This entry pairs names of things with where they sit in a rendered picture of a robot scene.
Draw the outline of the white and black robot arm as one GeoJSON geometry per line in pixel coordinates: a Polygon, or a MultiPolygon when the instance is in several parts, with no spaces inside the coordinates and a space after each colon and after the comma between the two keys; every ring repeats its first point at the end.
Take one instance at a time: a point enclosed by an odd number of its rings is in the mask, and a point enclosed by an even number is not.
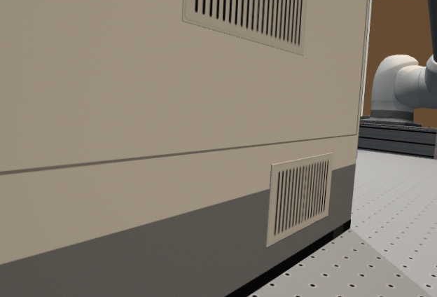
{"type": "Polygon", "coordinates": [[[413,121],[414,109],[437,109],[437,0],[428,6],[433,55],[425,67],[409,55],[386,57],[375,73],[370,115],[360,123],[423,127],[413,121]]]}

